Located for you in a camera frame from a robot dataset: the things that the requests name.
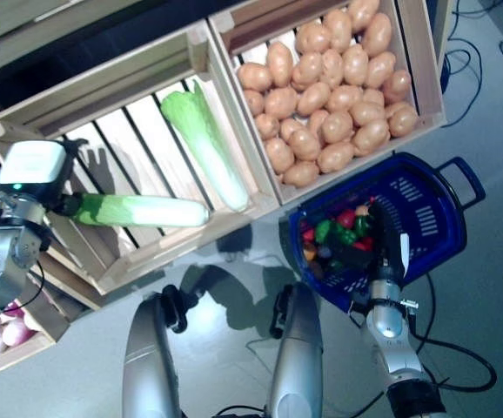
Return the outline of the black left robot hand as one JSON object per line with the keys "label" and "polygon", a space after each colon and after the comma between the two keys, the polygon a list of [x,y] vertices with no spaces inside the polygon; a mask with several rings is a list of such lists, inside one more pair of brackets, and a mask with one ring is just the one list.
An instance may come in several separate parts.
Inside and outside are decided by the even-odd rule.
{"label": "black left robot hand", "polygon": [[81,197],[66,194],[64,188],[79,148],[87,144],[84,138],[16,142],[0,167],[0,192],[34,200],[60,215],[73,215]]}

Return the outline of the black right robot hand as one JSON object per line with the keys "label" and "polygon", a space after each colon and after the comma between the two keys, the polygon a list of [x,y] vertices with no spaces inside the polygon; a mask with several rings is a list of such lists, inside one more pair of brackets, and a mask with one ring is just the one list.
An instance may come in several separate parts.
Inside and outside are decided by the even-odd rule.
{"label": "black right robot hand", "polygon": [[368,277],[368,280],[390,280],[400,283],[408,267],[408,255],[403,261],[402,239],[387,210],[376,200],[368,206],[371,226],[372,249],[362,250],[353,245],[338,242],[332,248],[332,257],[342,263],[344,269],[352,269]]}

